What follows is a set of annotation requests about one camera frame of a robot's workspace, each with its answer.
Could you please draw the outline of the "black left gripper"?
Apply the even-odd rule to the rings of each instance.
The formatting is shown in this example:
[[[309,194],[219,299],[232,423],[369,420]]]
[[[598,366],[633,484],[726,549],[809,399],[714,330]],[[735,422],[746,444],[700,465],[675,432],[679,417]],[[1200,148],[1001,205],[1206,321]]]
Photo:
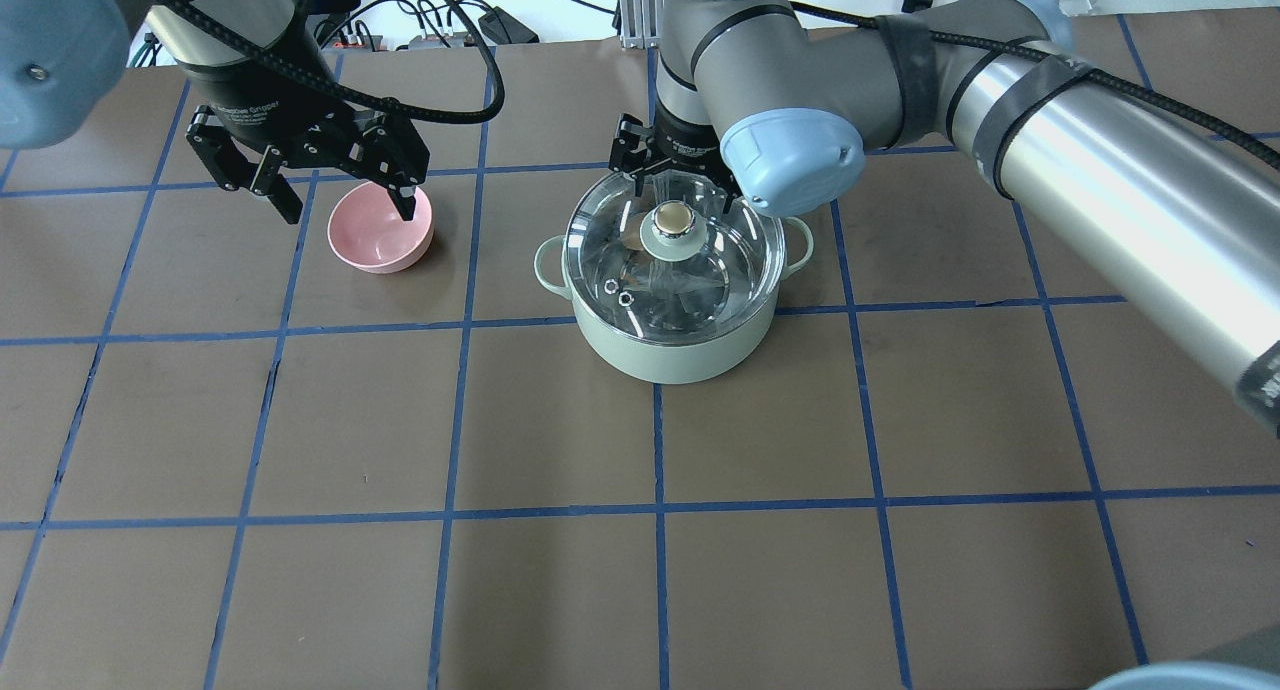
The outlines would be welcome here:
[[[220,186],[251,186],[259,166],[246,151],[261,157],[278,151],[282,166],[339,169],[393,187],[396,213],[413,221],[430,152],[406,116],[356,110],[270,70],[189,70],[189,79],[204,106],[189,122],[187,142]],[[284,175],[275,175],[262,197],[287,224],[300,224],[305,204]]]

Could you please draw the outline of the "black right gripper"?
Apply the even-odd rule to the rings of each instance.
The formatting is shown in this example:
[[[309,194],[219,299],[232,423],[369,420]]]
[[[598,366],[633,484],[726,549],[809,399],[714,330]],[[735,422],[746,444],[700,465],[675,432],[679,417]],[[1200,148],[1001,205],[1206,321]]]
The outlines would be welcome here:
[[[655,108],[652,125],[622,113],[611,143],[609,170],[628,175],[632,198],[644,202],[653,202],[650,175],[658,172],[700,175],[717,188],[717,219],[726,218],[742,198],[733,172],[722,157],[721,140],[713,125],[680,119],[663,105]]]

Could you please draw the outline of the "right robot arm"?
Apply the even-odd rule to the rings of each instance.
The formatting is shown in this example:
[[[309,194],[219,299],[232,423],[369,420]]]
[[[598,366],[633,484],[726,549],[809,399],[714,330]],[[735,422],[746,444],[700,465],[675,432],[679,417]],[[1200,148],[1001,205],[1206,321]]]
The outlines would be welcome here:
[[[1277,430],[1277,152],[1075,52],[1057,0],[836,14],[791,0],[663,0],[654,119],[609,166],[694,172],[783,219],[851,189],[870,148],[943,134]]]

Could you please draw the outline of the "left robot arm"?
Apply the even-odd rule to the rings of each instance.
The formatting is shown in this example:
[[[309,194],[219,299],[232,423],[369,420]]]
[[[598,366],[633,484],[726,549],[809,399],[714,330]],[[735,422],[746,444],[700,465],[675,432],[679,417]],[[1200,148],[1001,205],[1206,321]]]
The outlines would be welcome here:
[[[308,88],[159,0],[3,0],[3,148],[78,133],[122,79],[141,26],[204,99],[186,140],[221,189],[248,189],[296,224],[303,206],[284,172],[337,169],[385,189],[403,221],[415,218],[430,154],[412,122]]]

